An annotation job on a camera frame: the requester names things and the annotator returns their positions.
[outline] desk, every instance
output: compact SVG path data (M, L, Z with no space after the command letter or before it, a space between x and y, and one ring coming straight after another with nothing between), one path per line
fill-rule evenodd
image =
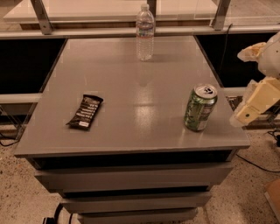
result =
M206 129L183 117L198 82L219 100ZM66 123L84 93L104 99L90 131ZM81 223L191 219L249 147L193 37L156 37L152 61L136 56L135 38L69 39L15 155L59 193Z
M144 0L45 0L46 12L54 28L124 27L135 26L136 14ZM157 26L161 21L195 20L209 25L217 5L212 0L157 0ZM23 0L3 17L6 23L20 23L23 29L37 27L34 9Z

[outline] green can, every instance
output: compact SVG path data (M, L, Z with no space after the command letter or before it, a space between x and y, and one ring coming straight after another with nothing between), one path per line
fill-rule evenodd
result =
M203 130L218 100L217 89L210 84L196 85L185 110L185 126L190 130Z

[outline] water bottle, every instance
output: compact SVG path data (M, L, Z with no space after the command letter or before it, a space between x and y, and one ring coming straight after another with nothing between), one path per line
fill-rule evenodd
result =
M155 19L149 11L149 5L141 5L136 17L136 50L140 60L149 60L154 50Z

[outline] speckled floor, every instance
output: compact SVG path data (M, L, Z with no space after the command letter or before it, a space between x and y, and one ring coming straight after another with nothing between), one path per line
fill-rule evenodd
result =
M1 17L13 4L20 0L1 0L0 31L18 30L19 26L8 25ZM267 9L268 1L274 7ZM260 22L263 15L280 15L280 3L274 0L246 1L232 0L227 23L241 22L238 15L257 15L253 22ZM251 146L241 150L239 155L266 169L280 171L280 149L275 139L267 134L267 129L248 129ZM50 194L34 177L34 169L24 159L13 156L13 147L0 147L0 223L1 224L41 224L43 217L52 217L60 201L58 194ZM194 220L184 224L277 224L277 218L266 198L264 185L280 179L279 173L262 171L238 157L233 159L234 169L221 183L211 190L213 197ZM59 224L67 224L69 213L62 210ZM78 224L76 215L73 224Z

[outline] black snack packet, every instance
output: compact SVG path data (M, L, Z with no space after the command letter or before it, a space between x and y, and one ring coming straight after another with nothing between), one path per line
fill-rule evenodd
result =
M96 95L84 94L80 107L71 121L67 124L73 128L89 130L95 114L102 102L103 99Z

